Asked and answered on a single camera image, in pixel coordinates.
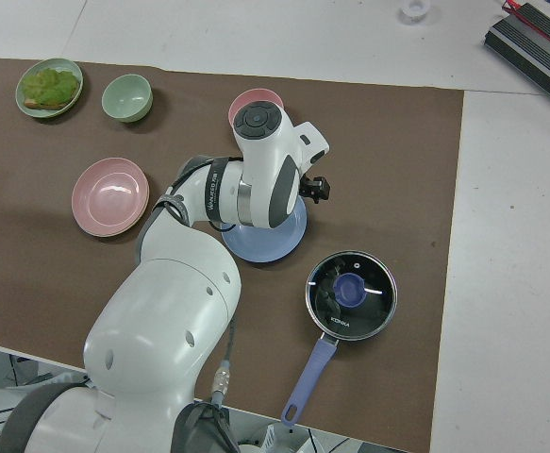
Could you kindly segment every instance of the white table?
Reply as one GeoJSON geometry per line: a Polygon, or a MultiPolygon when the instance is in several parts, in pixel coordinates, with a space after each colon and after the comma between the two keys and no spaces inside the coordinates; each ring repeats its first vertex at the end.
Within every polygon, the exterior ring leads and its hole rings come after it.
{"type": "Polygon", "coordinates": [[[466,90],[431,452],[550,452],[550,99],[483,47],[501,3],[0,0],[0,58],[466,90]]]}

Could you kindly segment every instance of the pan lid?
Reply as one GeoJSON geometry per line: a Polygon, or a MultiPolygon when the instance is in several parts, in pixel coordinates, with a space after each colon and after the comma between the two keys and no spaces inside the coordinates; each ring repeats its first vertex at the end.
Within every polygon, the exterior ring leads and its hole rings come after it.
{"type": "Polygon", "coordinates": [[[314,268],[306,285],[312,319],[340,340],[376,335],[396,309],[396,283],[377,258],[358,251],[327,257],[314,268]]]}

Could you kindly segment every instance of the saucepan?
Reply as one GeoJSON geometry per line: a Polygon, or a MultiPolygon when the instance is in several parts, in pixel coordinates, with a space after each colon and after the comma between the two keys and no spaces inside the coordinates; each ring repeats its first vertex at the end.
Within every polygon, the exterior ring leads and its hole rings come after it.
{"type": "Polygon", "coordinates": [[[339,340],[358,341],[382,331],[396,310],[396,283],[384,263],[360,251],[343,251],[321,261],[306,284],[306,305],[323,335],[295,384],[281,422],[297,423],[339,340]]]}

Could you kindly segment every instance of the food in bowl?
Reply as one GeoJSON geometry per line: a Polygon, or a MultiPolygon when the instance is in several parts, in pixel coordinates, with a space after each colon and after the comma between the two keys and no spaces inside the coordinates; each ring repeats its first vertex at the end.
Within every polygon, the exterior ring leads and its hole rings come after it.
{"type": "Polygon", "coordinates": [[[24,105],[28,109],[60,110],[69,104],[79,88],[71,71],[44,69],[23,78],[24,105]]]}

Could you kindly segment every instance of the brown mat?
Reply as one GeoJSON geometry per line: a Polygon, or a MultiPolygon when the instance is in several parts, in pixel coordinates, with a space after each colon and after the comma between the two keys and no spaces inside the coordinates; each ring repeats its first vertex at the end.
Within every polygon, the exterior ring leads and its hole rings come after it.
{"type": "MultiPolygon", "coordinates": [[[[307,203],[306,236],[284,260],[237,260],[243,287],[226,403],[279,417],[321,333],[304,303],[308,273],[334,252],[364,250],[391,268],[398,310],[377,337],[340,344],[301,423],[428,450],[462,92],[82,63],[78,102],[41,122],[14,103],[33,63],[0,59],[1,346],[83,366],[87,333],[133,269],[141,224],[105,240],[82,232],[71,214],[77,177],[102,158],[132,159],[150,181],[151,206],[186,159],[240,154],[228,106],[246,89],[268,87],[295,124],[311,121],[328,139],[331,153],[310,174],[327,177],[331,198],[307,203]],[[124,126],[103,113],[100,98],[129,72],[151,81],[155,103],[144,120],[124,126]]],[[[224,344],[197,395],[208,394],[224,344]]]]}

